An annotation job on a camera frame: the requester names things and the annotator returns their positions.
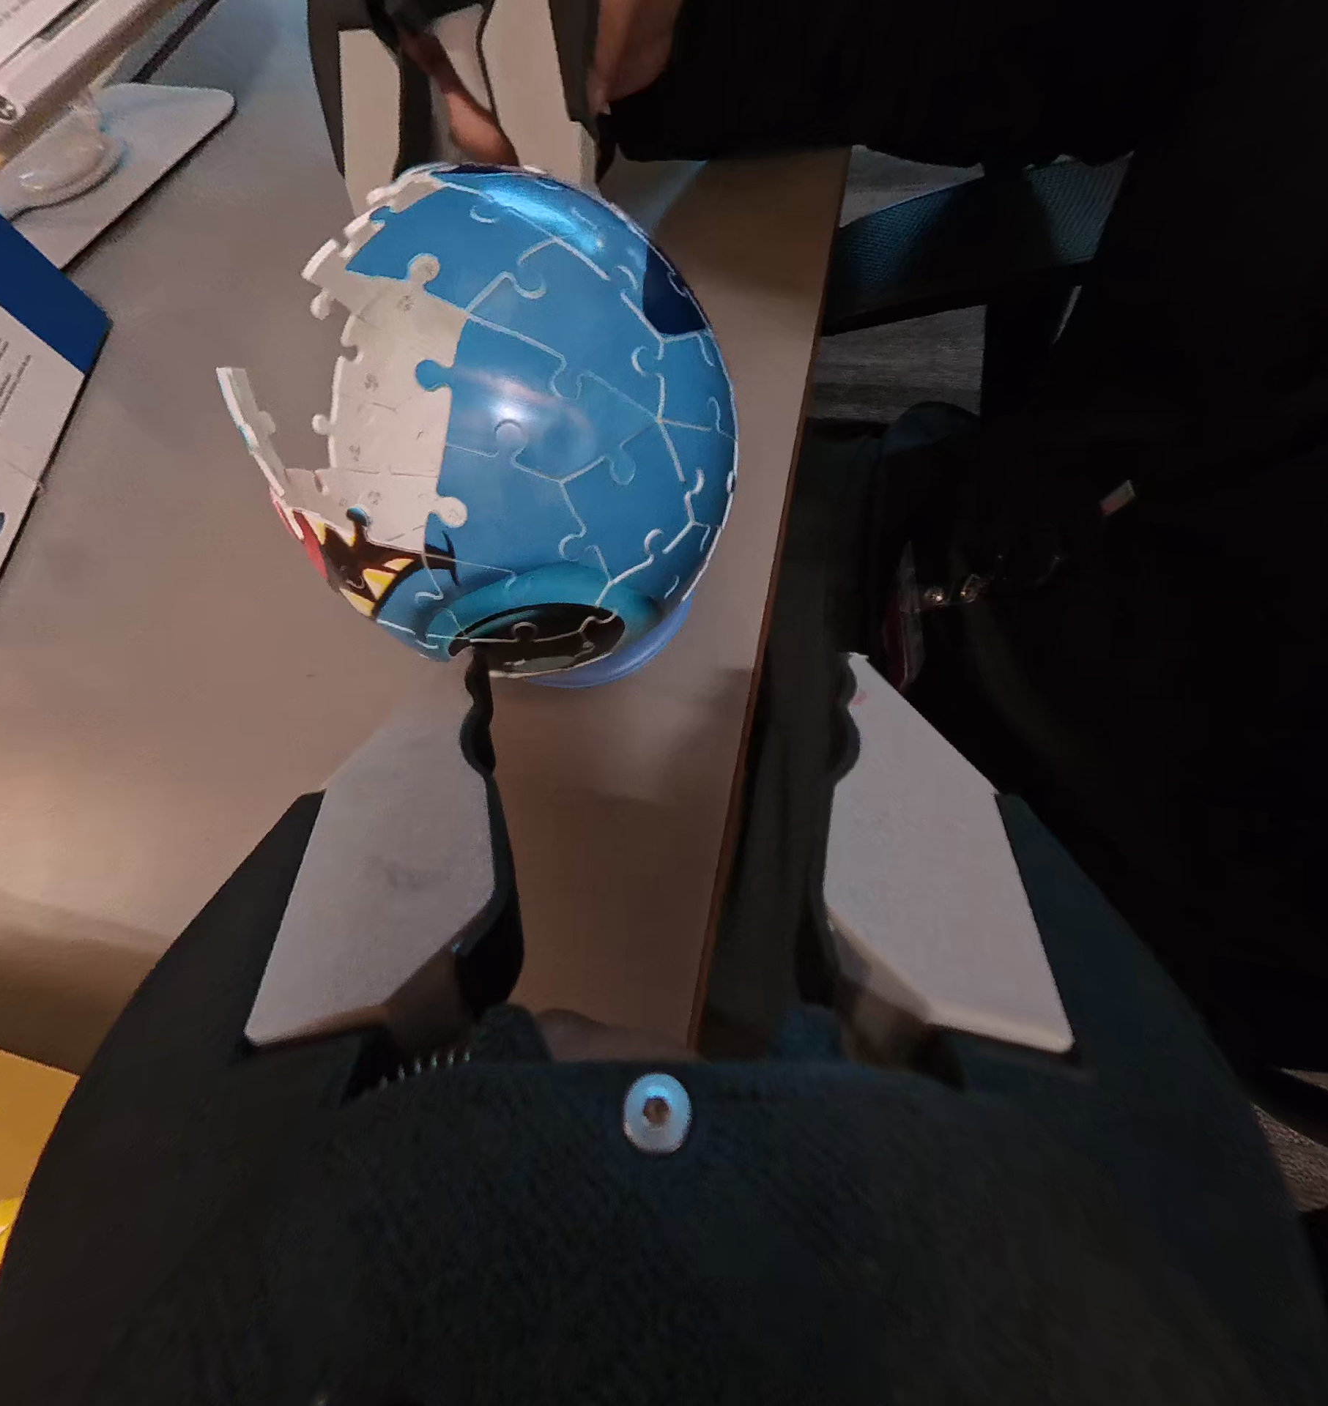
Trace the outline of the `grey fabric chair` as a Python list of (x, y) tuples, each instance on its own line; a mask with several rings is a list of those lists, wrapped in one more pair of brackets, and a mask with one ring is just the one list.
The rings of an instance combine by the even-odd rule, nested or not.
[(985, 173), (842, 224), (830, 251), (822, 335), (1080, 286), (1127, 168), (1121, 157)]

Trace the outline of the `person's right hand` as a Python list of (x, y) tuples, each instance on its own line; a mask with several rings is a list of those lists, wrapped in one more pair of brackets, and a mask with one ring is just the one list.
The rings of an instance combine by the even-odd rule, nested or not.
[[(654, 83), (670, 61), (681, 1), (549, 3), (567, 83), (567, 110), (607, 144), (612, 106)], [(418, 65), (444, 101), (447, 137), (473, 161), (516, 164), (493, 115), (478, 59), (485, 3), (386, 3), (402, 56)]]

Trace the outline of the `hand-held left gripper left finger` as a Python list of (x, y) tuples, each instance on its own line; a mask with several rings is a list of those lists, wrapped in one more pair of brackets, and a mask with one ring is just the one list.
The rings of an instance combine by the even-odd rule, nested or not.
[(393, 713), (330, 777), (244, 1025), (272, 1048), (382, 1030), (398, 1048), (466, 1038), (522, 962), (513, 847), (480, 654)]

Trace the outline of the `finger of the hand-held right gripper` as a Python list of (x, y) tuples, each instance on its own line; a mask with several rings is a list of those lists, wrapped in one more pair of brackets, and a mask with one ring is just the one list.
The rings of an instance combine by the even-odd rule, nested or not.
[(369, 191), (437, 159), (437, 103), (429, 77), (368, 27), (341, 28), (342, 173), (359, 215)]
[(493, 115), (516, 164), (567, 184), (596, 184), (600, 150), (567, 110), (549, 3), (485, 3), (478, 59)]

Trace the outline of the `person's right forearm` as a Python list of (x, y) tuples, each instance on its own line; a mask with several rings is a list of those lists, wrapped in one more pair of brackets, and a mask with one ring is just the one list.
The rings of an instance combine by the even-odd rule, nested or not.
[(636, 161), (870, 148), (937, 166), (1105, 161), (1158, 105), (1156, 3), (696, 1), (641, 90), (610, 101)]

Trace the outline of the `blue puzzle ball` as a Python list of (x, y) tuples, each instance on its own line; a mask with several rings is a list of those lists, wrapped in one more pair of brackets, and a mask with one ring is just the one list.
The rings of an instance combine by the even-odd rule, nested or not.
[(420, 657), (591, 688), (676, 637), (739, 474), (719, 342), (676, 264), (594, 191), (429, 163), (302, 269), (342, 309), (322, 465), (215, 371), (330, 590)]

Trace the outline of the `white blue puzzle box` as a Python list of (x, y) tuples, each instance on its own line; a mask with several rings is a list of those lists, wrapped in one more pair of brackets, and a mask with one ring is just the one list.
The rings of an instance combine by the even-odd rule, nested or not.
[(0, 213), (0, 577), (110, 318)]

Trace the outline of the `person's left hand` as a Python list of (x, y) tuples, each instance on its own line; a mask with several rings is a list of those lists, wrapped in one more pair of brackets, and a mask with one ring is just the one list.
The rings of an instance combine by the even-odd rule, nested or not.
[(687, 1043), (654, 1030), (609, 1025), (581, 1012), (551, 1009), (534, 1016), (549, 1054), (565, 1063), (692, 1063)]

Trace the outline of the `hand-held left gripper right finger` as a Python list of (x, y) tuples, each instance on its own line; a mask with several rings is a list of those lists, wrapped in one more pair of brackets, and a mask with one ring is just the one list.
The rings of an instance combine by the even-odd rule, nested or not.
[(1067, 1054), (995, 786), (859, 654), (842, 693), (819, 916), (850, 1029), (880, 1052), (955, 1030)]

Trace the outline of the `white clip rod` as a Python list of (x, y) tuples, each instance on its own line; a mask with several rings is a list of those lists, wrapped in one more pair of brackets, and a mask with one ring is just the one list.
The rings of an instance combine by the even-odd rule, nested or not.
[(0, 153), (18, 150), (176, 1), (0, 1)]

